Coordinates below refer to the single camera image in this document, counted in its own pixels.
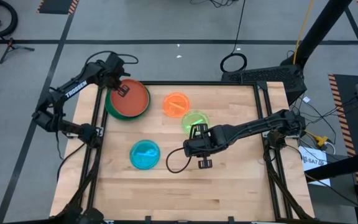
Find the blue lid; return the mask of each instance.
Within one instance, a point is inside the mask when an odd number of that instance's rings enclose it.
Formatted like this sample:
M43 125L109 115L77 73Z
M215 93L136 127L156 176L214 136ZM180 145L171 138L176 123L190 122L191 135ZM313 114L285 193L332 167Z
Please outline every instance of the blue lid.
M132 147L129 157L134 167L151 169L160 160L160 148L151 140L141 140Z

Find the gray floor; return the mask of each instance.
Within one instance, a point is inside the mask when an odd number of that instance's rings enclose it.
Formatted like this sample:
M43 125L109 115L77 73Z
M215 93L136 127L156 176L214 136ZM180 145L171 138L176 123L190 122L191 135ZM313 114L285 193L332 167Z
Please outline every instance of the gray floor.
M68 16L36 14L39 2L6 0L19 14L19 26L12 36L26 40L59 40ZM241 13L241 1L215 9L209 3L191 5L187 0L80 0L68 40L150 40L150 39L234 39ZM317 0L306 31L326 4ZM296 40L308 1L248 0L239 35L242 40ZM358 6L350 10L358 25ZM345 15L326 40L357 40ZM35 52L18 50L0 65L0 203L11 178L41 89L57 45L35 44ZM5 45L0 45L0 56ZM220 80L219 63L232 45L144 44L64 45L54 72L52 86L60 85L80 72L92 53L113 50L134 54L139 64L126 69L139 80ZM293 45L238 45L248 57L247 68L278 65ZM227 69L238 67L228 62ZM325 113L334 107L327 74L358 75L358 45L320 45L305 67L306 95ZM72 118L76 98L65 105ZM312 113L307 105L302 110ZM346 155L336 117L328 118L337 132L337 153ZM324 123L310 125L319 135L333 137ZM60 138L64 150L66 141ZM23 171L17 183L5 222L47 218L56 187L60 160L53 134L37 128ZM316 202L315 214L326 221L355 223L354 209Z

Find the teal plastic lid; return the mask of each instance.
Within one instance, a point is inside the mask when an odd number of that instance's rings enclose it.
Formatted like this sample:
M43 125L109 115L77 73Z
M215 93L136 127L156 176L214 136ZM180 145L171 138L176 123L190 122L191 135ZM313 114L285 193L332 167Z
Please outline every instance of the teal plastic lid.
M181 120L183 130L187 134L190 133L191 126L194 124L207 124L210 127L208 116L201 111L190 111Z
M132 147L129 157L134 167L151 169L160 160L160 148L151 140L141 140Z

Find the yellow cable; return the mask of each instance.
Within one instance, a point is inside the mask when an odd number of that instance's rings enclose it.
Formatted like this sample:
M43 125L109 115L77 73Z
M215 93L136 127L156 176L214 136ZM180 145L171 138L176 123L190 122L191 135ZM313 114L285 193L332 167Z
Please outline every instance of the yellow cable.
M295 64L295 61L296 61L296 53L298 52L298 47L299 47L299 41L300 41L301 38L302 38L303 29L305 28L306 22L308 21L309 13L310 13L310 11L311 11L311 7L313 6L313 1L314 1L314 0L310 0L308 12L306 13L306 17L305 17L305 19L304 19L304 21L303 21L303 25L302 25L302 28L301 28L301 32L299 33L298 40L297 40L297 42L296 42L295 52L293 53L292 64Z

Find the wooden table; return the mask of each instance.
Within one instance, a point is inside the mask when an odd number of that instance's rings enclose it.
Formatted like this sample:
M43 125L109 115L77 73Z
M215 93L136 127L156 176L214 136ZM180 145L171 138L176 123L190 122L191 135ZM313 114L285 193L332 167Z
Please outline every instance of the wooden table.
M181 119L170 118L162 111L165 95L184 92L190 99L191 110L206 113L212 126L241 124L258 119L253 88L166 85L147 88L152 95L147 114L135 121L119 121L111 116L107 121L94 200L94 207L105 219L144 220L150 215L152 220L227 221L228 216L234 216L236 221L274 221L259 134L240 139L228 150L212 155L212 169L198 169L196 158L180 174L172 174L165 167L167 154L188 138L181 128ZM96 92L94 85L81 91L74 123L91 122ZM273 112L288 109L282 83L268 83L268 92ZM137 170L129 160L131 147L141 139L151 139L160 147L160 161L152 170ZM69 140L66 156L80 144L77 139ZM287 144L296 147L295 140L287 140ZM60 212L77 190L84 154L83 149L63 166L51 215ZM183 151L174 153L170 167L179 169L187 160ZM299 153L284 148L282 161L289 191L314 216ZM279 201L285 217L281 194Z

